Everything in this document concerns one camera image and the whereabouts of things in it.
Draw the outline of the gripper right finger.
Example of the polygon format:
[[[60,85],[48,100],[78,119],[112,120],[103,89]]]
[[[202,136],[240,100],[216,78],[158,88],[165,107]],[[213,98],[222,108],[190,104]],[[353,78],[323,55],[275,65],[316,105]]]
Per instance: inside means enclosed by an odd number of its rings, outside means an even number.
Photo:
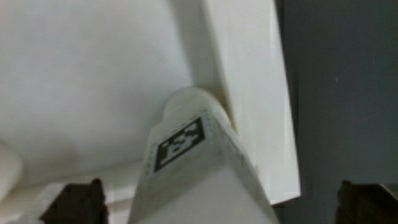
[[[341,182],[335,224],[398,224],[398,184]]]

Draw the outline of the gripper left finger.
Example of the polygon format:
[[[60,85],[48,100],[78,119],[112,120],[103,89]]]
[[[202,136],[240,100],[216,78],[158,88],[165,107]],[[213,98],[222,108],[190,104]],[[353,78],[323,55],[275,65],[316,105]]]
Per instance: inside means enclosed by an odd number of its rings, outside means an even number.
[[[39,216],[44,224],[108,224],[108,208],[101,179],[64,186]]]

